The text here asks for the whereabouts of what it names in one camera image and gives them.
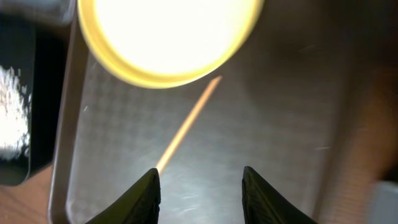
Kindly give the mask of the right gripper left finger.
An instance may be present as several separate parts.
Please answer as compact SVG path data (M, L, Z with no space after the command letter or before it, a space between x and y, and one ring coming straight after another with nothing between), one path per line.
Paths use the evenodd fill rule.
M160 203L159 172L156 168L151 168L87 224L157 224Z

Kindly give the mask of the brown serving tray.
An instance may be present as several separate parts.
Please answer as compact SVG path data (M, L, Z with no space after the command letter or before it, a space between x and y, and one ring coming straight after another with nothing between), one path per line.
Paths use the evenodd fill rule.
M154 167L206 86L221 80L160 175L161 223L242 223L253 167L313 215L345 120L355 61L343 1L269 1L228 62L188 85L109 74L78 29L57 136L50 223L85 223Z

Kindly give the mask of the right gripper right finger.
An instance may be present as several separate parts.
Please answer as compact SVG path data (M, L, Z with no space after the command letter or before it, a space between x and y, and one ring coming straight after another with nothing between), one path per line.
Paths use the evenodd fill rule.
M243 171L242 197L246 224L317 224L250 166Z

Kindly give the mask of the rice food waste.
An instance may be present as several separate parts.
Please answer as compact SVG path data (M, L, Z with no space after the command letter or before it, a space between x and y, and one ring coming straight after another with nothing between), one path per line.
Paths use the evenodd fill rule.
M1 67L1 159L18 158L30 144L31 94L21 85L20 73Z

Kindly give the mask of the grey dishwasher rack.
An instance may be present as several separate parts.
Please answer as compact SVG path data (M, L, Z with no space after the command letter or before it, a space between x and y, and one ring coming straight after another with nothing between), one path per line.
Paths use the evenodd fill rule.
M368 223L397 224L397 183L377 184L369 208Z

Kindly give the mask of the wooden chopstick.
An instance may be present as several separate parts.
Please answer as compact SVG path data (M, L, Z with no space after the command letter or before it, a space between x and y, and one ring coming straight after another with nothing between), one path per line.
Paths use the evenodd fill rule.
M184 137L189 132L190 128L194 124L195 120L197 119L202 109L205 107L207 101L210 99L212 93L215 91L216 87L218 86L222 78L223 78L222 76L213 78L208 83L203 93L200 95L194 107L191 109L188 116L183 121L181 127L178 129L175 136L171 140L170 144L167 146L163 155L160 157L159 161L157 162L155 168L158 170L159 174L163 173L165 167L170 162L171 158L177 151L179 145L181 144Z

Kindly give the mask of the black tray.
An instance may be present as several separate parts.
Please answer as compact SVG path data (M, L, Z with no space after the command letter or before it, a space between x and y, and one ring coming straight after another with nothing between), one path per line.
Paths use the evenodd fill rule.
M19 78L30 134L18 156L1 158L2 185L19 185L51 163L66 57L65 41L52 31L1 16L1 65L13 68Z

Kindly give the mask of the yellow plate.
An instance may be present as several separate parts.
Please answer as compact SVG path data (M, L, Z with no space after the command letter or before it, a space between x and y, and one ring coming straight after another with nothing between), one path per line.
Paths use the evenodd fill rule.
M95 59L116 78L164 89L200 79L245 43L261 0L78 0Z

